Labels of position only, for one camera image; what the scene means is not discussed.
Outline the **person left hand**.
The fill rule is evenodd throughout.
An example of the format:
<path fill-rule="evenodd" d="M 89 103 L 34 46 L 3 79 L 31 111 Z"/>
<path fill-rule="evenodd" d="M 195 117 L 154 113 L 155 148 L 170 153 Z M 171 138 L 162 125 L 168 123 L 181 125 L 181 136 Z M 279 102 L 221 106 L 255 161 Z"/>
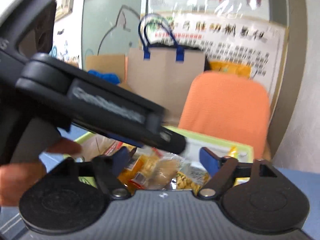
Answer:
<path fill-rule="evenodd" d="M 81 151 L 81 145 L 66 138 L 60 139 L 47 149 L 49 153 L 68 155 L 77 155 Z M 25 191 L 43 178 L 46 173 L 46 167 L 40 160 L 31 163 L 2 165 L 1 207 L 17 206 Z"/>

